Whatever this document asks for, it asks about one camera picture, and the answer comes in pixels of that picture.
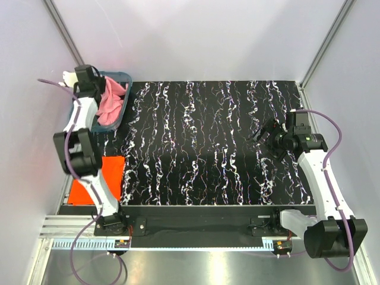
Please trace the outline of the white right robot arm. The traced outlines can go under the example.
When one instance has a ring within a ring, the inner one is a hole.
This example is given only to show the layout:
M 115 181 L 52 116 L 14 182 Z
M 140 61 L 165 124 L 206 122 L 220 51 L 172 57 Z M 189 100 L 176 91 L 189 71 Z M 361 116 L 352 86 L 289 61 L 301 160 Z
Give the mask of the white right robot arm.
M 270 230 L 279 236 L 290 231 L 301 238 L 311 258 L 353 258 L 368 225 L 347 205 L 333 175 L 324 137 L 311 132 L 307 119 L 287 119 L 283 124 L 269 119 L 253 139 L 262 141 L 278 161 L 286 154 L 294 155 L 316 207 L 315 218 L 295 209 L 276 209 L 270 218 Z

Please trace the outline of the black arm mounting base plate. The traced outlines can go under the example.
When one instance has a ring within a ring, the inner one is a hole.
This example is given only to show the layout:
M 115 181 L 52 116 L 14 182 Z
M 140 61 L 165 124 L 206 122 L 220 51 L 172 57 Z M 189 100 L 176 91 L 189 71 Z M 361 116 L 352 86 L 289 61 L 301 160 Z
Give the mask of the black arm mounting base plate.
M 232 240 L 247 242 L 261 238 L 252 234 L 253 226 L 266 225 L 276 210 L 316 213 L 313 205 L 228 205 L 228 206 L 154 206 L 127 205 L 123 211 L 132 239 Z

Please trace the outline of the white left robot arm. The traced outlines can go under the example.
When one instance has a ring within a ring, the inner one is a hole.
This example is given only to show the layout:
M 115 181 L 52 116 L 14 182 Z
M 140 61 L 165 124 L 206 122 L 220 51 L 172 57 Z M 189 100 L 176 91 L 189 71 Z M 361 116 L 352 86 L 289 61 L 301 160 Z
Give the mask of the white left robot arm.
M 102 156 L 91 132 L 106 79 L 91 65 L 74 69 L 73 107 L 68 124 L 53 135 L 63 171 L 77 180 L 94 202 L 96 228 L 109 235 L 122 235 L 128 220 L 102 173 Z

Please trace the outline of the pink t shirt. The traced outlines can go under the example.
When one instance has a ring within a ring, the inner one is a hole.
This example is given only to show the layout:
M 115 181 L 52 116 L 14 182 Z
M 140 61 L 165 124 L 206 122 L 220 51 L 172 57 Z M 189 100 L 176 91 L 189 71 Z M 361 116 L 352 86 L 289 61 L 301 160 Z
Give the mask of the pink t shirt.
M 101 96 L 99 109 L 96 113 L 97 122 L 101 126 L 108 126 L 116 122 L 124 103 L 123 96 L 126 93 L 126 89 L 114 79 L 108 76 L 105 76 L 105 79 L 105 91 Z

